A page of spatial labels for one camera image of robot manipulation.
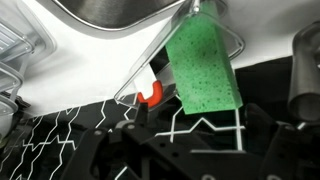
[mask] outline orange clip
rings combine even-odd
[[[142,93],[138,93],[138,100],[140,103],[148,103],[148,107],[153,107],[161,102],[163,96],[163,88],[161,81],[155,81],[152,84],[153,94],[150,98],[144,99]]]

